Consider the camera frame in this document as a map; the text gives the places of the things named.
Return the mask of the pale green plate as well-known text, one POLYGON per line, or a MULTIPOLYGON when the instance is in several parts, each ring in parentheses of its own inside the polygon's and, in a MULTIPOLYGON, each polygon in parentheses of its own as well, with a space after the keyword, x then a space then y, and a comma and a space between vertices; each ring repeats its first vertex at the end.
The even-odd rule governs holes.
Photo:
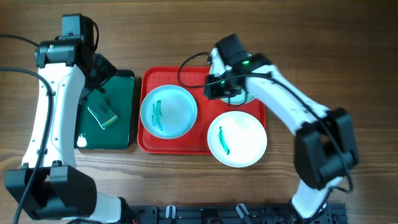
POLYGON ((230 104, 230 105, 240 105, 240 104, 245 104, 253 101, 255 99, 254 96, 252 96, 249 93, 246 93, 244 90, 241 90, 241 93, 239 95, 236 95, 231 98, 220 98, 221 101, 230 104))

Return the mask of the green yellow sponge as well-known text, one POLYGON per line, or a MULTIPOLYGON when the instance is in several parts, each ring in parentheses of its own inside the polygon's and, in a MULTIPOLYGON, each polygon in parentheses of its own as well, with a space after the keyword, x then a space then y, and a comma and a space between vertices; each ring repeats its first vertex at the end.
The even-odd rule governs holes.
POLYGON ((102 129, 106 129, 119 119, 104 98, 89 100, 87 108, 102 129))

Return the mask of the white plate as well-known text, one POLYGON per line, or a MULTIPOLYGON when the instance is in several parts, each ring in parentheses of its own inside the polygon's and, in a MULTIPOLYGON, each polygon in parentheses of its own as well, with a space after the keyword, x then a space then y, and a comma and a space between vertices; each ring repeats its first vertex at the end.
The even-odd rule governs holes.
POLYGON ((207 143, 219 162, 243 168, 255 164, 264 155, 267 134, 254 116, 242 111, 229 111, 212 121, 207 143))

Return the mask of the light blue plate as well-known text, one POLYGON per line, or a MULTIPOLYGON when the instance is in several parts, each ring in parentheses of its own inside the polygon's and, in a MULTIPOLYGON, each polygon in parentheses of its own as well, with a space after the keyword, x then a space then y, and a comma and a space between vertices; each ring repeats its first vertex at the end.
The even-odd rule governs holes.
POLYGON ((188 133, 198 116, 193 95, 177 85, 162 85, 143 99, 140 110, 144 128, 161 139, 175 139, 188 133))

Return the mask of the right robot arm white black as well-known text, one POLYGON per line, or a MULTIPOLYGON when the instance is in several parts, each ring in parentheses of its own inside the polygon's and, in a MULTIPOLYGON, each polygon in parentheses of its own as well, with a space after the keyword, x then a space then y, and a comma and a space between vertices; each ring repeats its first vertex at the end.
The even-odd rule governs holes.
POLYGON ((343 108, 330 110, 303 94, 263 54, 249 54, 239 37, 219 40, 210 52, 214 72, 205 79, 205 96, 214 100, 245 91, 264 103, 294 135, 294 166, 300 177, 291 204, 303 221, 326 210, 339 183, 352 181, 358 146, 351 116, 343 108))

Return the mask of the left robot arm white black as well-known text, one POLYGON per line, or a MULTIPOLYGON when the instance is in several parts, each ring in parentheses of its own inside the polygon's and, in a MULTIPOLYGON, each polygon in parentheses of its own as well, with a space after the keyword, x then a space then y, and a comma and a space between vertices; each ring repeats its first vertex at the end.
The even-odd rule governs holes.
POLYGON ((36 46, 39 98, 32 137, 19 169, 6 172, 5 186, 21 213, 34 220, 70 223, 135 223, 122 197, 97 191, 95 181, 76 168, 75 128, 78 109, 94 90, 113 77, 133 78, 96 49, 97 24, 81 14, 62 17, 62 33, 36 46))

